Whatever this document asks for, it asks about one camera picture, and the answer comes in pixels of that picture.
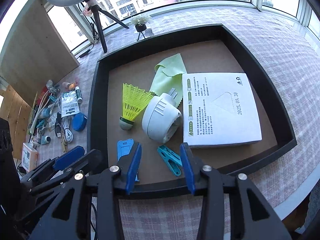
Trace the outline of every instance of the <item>brown cardboard base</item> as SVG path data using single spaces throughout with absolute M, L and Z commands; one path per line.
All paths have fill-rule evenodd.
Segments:
M 141 121 L 144 111 L 136 118 L 131 130 L 121 130 L 119 118 L 122 114 L 122 84 L 132 84 L 148 91 L 155 76 L 155 65 L 164 58 L 176 53 L 181 53 L 188 73 L 244 72 L 231 52 L 220 40 L 205 41 L 169 49 L 135 60 L 110 71 L 107 111 L 108 163 L 109 166 L 117 163 L 117 142 L 119 140 L 132 138 L 140 142 L 142 145 L 142 158 L 138 173 L 140 184 L 182 178 L 183 169 L 182 167 L 180 168 L 182 171 L 181 176 L 174 176 L 157 152 L 157 147 L 160 144 L 149 139 L 143 132 Z M 192 149 L 193 154 L 200 157 L 205 164 L 211 165 L 214 168 L 223 167 L 259 154 L 277 145 L 276 137 L 264 107 L 253 87 L 252 91 L 258 109 L 262 141 L 251 145 L 234 147 Z M 178 108 L 182 112 L 182 102 Z M 182 127 L 180 127 L 171 140 L 166 143 L 166 146 L 179 154 L 179 146 L 182 142 L 183 133 Z

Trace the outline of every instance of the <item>black flower pot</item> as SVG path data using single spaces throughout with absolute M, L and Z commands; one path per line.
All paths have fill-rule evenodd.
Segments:
M 145 24 L 137 24 L 135 27 L 138 33 L 143 32 L 147 29 L 147 26 Z

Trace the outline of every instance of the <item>tripod leg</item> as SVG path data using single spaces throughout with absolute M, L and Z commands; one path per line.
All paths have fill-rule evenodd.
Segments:
M 122 27 L 129 29 L 129 27 L 127 25 L 125 25 L 122 21 L 120 21 L 119 19 L 117 19 L 116 17 L 114 17 L 111 13 L 102 10 L 100 7 L 98 8 L 98 11 L 100 11 L 101 13 L 103 13 L 105 16 L 109 17 L 110 19 L 114 20 L 116 23 L 119 23 Z
M 98 11 L 92 11 L 92 12 L 93 12 L 94 20 L 96 22 L 96 26 L 97 26 L 97 30 L 99 33 L 103 52 L 107 53 L 108 48 L 107 48 L 106 40 L 104 39 L 103 30 L 102 30 L 102 26 L 101 26 L 101 22 L 100 22 L 100 17 L 99 17 L 99 12 Z

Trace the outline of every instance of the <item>metal screw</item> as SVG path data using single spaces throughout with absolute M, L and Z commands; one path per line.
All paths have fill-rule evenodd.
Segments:
M 246 180 L 247 179 L 247 175 L 245 175 L 244 173 L 239 173 L 238 174 L 238 178 L 241 180 Z
M 209 166 L 209 165 L 204 165 L 204 166 L 202 167 L 202 169 L 203 169 L 204 171 L 212 171 L 212 167 Z
M 82 173 L 77 173 L 76 175 L 75 175 L 75 179 L 76 180 L 81 180 L 83 178 L 83 174 Z
M 119 167 L 117 165 L 113 165 L 113 166 L 110 167 L 110 171 L 111 172 L 117 172 L 117 171 L 119 171 Z

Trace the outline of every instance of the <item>checkered tablecloth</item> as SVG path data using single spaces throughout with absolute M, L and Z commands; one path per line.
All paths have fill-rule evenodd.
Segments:
M 290 21 L 247 8 L 213 8 L 177 11 L 156 17 L 154 34 L 180 28 L 222 23 L 252 52 L 274 83 L 288 111 L 298 145 L 281 158 L 250 174 L 272 207 L 282 203 L 308 177 L 320 161 L 320 57 Z M 106 36 L 108 52 L 134 43 L 134 27 Z M 79 59 L 80 66 L 60 82 L 79 79 L 83 96 L 81 111 L 88 113 L 89 96 L 100 44 Z M 86 129 L 74 132 L 69 149 L 86 149 Z M 38 147 L 39 162 L 61 155 L 59 140 Z M 228 199 L 225 198 L 225 232 L 230 231 Z M 196 239 L 202 198 L 191 195 L 121 200 L 120 212 L 126 239 Z

